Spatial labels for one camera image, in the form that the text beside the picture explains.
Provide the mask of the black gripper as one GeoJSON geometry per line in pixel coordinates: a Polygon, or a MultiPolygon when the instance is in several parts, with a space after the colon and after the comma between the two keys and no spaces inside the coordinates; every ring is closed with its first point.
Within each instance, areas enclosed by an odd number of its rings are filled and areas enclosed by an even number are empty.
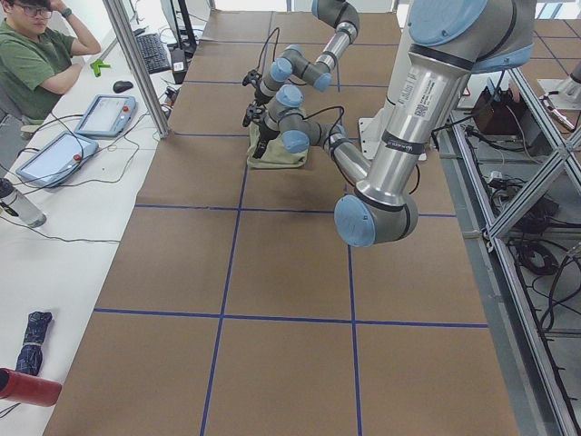
{"type": "Polygon", "coordinates": [[[259,140],[252,154],[253,159],[261,159],[268,149],[268,141],[276,138],[276,122],[264,116],[259,122],[259,140]]]}

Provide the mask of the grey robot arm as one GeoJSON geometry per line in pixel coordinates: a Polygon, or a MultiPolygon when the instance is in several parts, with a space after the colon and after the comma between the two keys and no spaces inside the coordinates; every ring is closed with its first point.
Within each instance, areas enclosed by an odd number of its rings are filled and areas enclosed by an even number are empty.
{"type": "Polygon", "coordinates": [[[332,28],[333,35],[325,46],[320,45],[321,51],[316,57],[308,57],[296,44],[278,53],[264,74],[254,80],[256,105],[266,105],[292,77],[320,92],[330,86],[339,59],[359,35],[359,13],[348,1],[313,1],[311,12],[332,28]]]}
{"type": "Polygon", "coordinates": [[[417,1],[409,9],[409,43],[399,47],[409,65],[399,65],[399,96],[372,159],[366,158],[338,124],[312,122],[301,111],[297,77],[324,91],[346,49],[359,34],[359,14],[346,1],[316,1],[312,13],[334,36],[315,62],[287,47],[265,74],[249,73],[254,88],[244,125],[259,128],[255,156],[281,139],[292,154],[321,147],[352,184],[338,200],[334,223],[342,240],[368,247],[398,241],[416,227],[418,209],[406,185],[431,134],[448,118],[473,74],[525,64],[533,51],[536,5],[532,1],[417,1]]]}

